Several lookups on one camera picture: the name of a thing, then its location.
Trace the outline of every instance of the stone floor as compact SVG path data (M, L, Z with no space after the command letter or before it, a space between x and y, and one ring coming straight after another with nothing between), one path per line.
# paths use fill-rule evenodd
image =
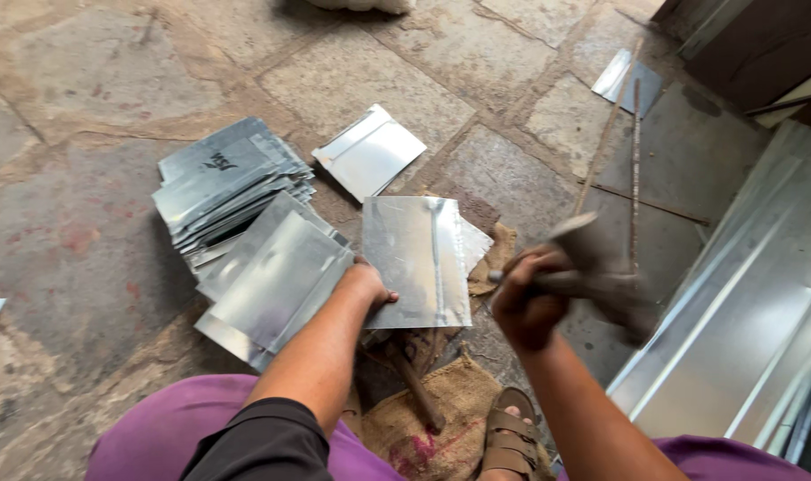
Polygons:
M153 207L156 161L257 115L310 162L378 103L428 147L389 192L466 188L524 245L571 211L611 109L589 86L617 49L643 36L665 86L696 84L647 25L658 5L419 0L392 18L301 0L0 0L0 479L80 478L137 400L249 371L190 327L202 303ZM621 112L611 148L629 125ZM359 241L357 205L315 186ZM585 312L564 330L603 384L629 354ZM462 338L526 385L485 308Z

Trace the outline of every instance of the hammer handle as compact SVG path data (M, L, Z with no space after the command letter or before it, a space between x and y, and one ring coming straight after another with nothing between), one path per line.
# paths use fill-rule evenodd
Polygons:
M428 421L432 433L436 435L440 434L444 429L444 424L446 424L444 415L438 411L438 407L435 405L432 396L430 396L430 393L423 387L423 383L420 382L420 377L418 377L414 368L411 367L406 356L403 356L400 348L393 342L388 342L388 344L385 345L385 354L388 356L388 359L390 359L393 367L400 373L400 376L403 377L403 381L405 381L405 385L411 390L411 394L414 395L418 409L421 411L420 414Z

